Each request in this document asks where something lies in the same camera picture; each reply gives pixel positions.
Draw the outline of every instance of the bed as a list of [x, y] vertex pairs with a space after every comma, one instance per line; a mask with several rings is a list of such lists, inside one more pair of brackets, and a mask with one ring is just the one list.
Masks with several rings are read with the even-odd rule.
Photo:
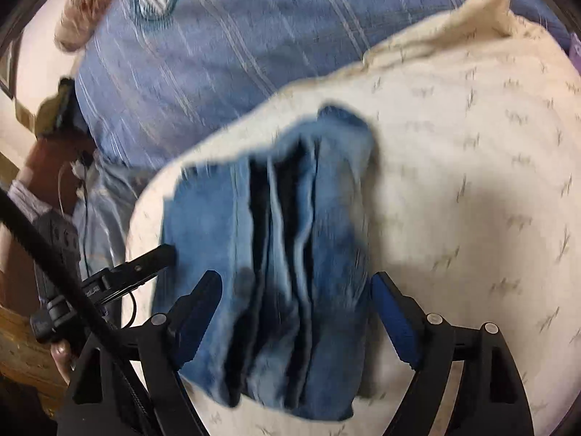
[[[163, 202], [184, 167], [267, 146], [332, 101], [366, 120], [378, 142], [371, 269], [458, 326], [495, 322], [515, 357], [535, 433], [551, 434], [579, 391], [581, 78], [540, 25], [508, 0], [467, 0], [368, 51], [329, 77], [291, 84], [165, 167], [140, 197], [127, 259], [159, 243]], [[153, 284], [137, 291], [150, 316]], [[124, 303], [124, 314], [131, 304]], [[344, 423], [309, 423], [243, 399], [235, 409], [191, 389], [210, 434], [382, 434], [411, 379], [377, 323], [367, 369]], [[460, 369], [432, 434], [443, 434]]]

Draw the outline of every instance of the black cable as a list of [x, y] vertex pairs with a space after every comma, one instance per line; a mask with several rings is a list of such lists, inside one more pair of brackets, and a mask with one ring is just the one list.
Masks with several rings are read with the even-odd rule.
[[129, 296], [131, 297], [131, 301], [133, 302], [133, 313], [131, 314], [131, 319], [129, 320], [129, 323], [127, 323], [123, 327], [123, 329], [131, 328], [131, 325], [133, 324], [133, 322], [135, 321], [135, 317], [137, 316], [137, 302], [135, 301], [135, 297], [133, 296], [133, 292], [129, 292]]
[[126, 380], [136, 407], [144, 417], [147, 434], [160, 434], [153, 405], [147, 391], [137, 377], [135, 370], [117, 336], [103, 320], [97, 308], [85, 296], [75, 279], [65, 266], [56, 258], [55, 252], [36, 228], [28, 221], [20, 209], [8, 198], [6, 192], [0, 189], [0, 221], [13, 234], [14, 238], [30, 254], [50, 281], [66, 298], [86, 326], [95, 334], [101, 345], [111, 355]]
[[85, 259], [85, 271], [86, 278], [89, 278], [91, 274], [89, 273], [89, 263], [86, 261], [86, 236], [88, 234], [89, 226], [89, 195], [86, 191], [86, 165], [82, 165], [85, 168], [85, 178], [82, 180], [82, 189], [85, 195], [85, 233], [82, 237], [82, 256]]

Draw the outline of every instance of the blue cloth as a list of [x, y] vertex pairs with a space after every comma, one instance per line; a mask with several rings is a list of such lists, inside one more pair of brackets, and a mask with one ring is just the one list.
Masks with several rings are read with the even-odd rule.
[[182, 375], [217, 402], [241, 393], [313, 420], [350, 417], [370, 307], [361, 177], [368, 126], [336, 107], [266, 151], [185, 169], [164, 207], [176, 267], [158, 276], [166, 312], [216, 270], [223, 298]]
[[98, 152], [94, 157], [86, 179], [88, 202], [85, 206], [85, 200], [81, 198], [73, 213], [73, 224], [78, 231], [82, 280], [87, 278], [87, 268], [90, 276], [125, 262], [125, 244], [135, 202], [157, 173], [151, 169], [127, 169], [126, 166], [111, 164]]
[[[464, 0], [114, 0], [76, 80], [111, 162], [158, 169], [291, 81], [360, 60]], [[567, 49], [541, 0], [511, 0]]]

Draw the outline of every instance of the wooden furniture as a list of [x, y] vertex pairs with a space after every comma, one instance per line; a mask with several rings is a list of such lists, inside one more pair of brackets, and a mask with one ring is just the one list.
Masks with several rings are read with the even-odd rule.
[[[64, 163], [75, 161], [94, 143], [77, 132], [41, 138], [17, 176], [37, 198], [60, 209], [57, 176]], [[71, 214], [78, 179], [64, 169], [61, 183], [63, 210]], [[36, 387], [43, 408], [53, 415], [66, 385], [56, 370], [49, 346], [40, 345], [30, 331], [28, 318], [39, 307], [33, 260], [0, 226], [0, 373], [11, 380]]]

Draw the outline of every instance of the picture frame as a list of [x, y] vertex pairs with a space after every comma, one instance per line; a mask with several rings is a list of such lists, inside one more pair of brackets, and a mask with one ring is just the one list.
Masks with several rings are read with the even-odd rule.
[[17, 37], [0, 57], [0, 89], [13, 100], [16, 96], [16, 71], [21, 38]]

